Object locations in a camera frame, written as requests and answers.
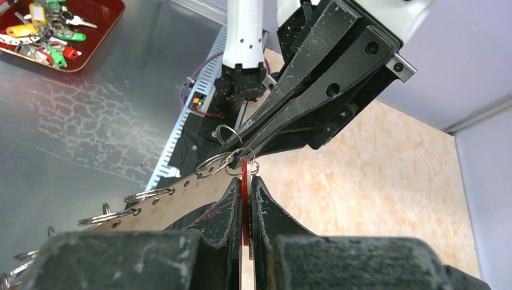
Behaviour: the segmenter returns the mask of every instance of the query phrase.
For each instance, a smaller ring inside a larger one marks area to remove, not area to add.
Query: perforated metal strip
[[[217,35],[217,39],[215,40],[212,49],[208,55],[208,58],[217,54],[221,51],[224,51],[224,47],[226,47],[226,38],[228,37],[228,30],[226,27],[222,27],[220,29],[219,35]],[[158,184],[160,178],[162,177],[180,177],[179,169],[175,167],[168,166],[169,160],[174,152],[176,147],[176,142],[178,138],[181,136],[181,132],[183,130],[183,126],[187,121],[188,115],[190,114],[190,110],[188,109],[190,102],[192,102],[192,96],[194,93],[199,92],[204,95],[208,95],[213,87],[213,83],[215,78],[219,74],[219,71],[222,67],[222,56],[217,57],[210,61],[204,68],[201,70],[198,76],[198,81],[192,87],[192,91],[188,95],[187,101],[185,102],[185,106],[181,113],[179,114],[178,120],[171,132],[169,139],[167,140],[167,144],[164,147],[164,151],[156,164],[155,170],[149,179],[149,182],[146,186],[146,190],[150,190]]]

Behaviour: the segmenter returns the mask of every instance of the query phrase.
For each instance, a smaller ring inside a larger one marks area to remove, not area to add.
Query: beige wall
[[[273,71],[282,66],[266,55]],[[314,233],[417,237],[479,277],[453,137],[374,101],[319,150],[258,160],[274,199]],[[252,283],[244,248],[243,289]]]

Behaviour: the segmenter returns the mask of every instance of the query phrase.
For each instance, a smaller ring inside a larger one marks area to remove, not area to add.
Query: red wire
[[[218,115],[214,115],[214,114],[210,114],[210,113],[207,113],[207,112],[204,112],[204,111],[198,111],[196,107],[194,107],[193,110],[194,110],[194,112],[196,112],[198,114],[205,115],[205,116],[210,117],[210,118],[224,119],[224,115],[222,115],[222,113],[219,113]]]

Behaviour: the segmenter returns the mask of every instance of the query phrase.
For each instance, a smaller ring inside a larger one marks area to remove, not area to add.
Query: metal plate with holes
[[[219,35],[217,35],[217,39],[214,42],[213,47],[210,50],[210,53],[207,58],[224,51],[224,47],[226,46],[226,37],[227,37],[227,29],[226,27],[222,27]],[[171,132],[171,135],[167,141],[167,144],[164,147],[164,151],[156,164],[155,171],[153,175],[149,179],[149,183],[146,186],[146,190],[151,190],[156,187],[158,181],[162,177],[179,177],[179,170],[174,167],[170,167],[167,164],[171,159],[171,156],[176,147],[176,142],[178,138],[181,136],[181,132],[183,130],[183,126],[187,121],[188,115],[190,114],[190,110],[188,108],[190,102],[192,102],[192,97],[196,92],[199,92],[204,95],[208,95],[213,87],[213,83],[215,78],[217,77],[220,69],[222,67],[222,56],[213,59],[207,64],[197,79],[197,82],[194,84],[190,95],[185,102],[185,107],[181,111],[176,124]]]
[[[205,169],[215,172],[220,168],[221,160]],[[229,187],[233,179],[224,170],[209,177],[194,173],[174,184],[172,191],[148,198],[134,205],[134,214],[105,222],[88,231],[161,231],[203,205],[217,202]]]

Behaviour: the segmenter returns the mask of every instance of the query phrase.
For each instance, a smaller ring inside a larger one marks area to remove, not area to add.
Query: screw
[[[367,54],[376,54],[377,52],[379,52],[379,44],[377,42],[372,41],[366,46]]]
[[[401,63],[401,62],[397,62],[397,63],[395,63],[395,65],[393,66],[393,69],[394,69],[397,73],[399,73],[399,72],[403,71],[403,63]]]

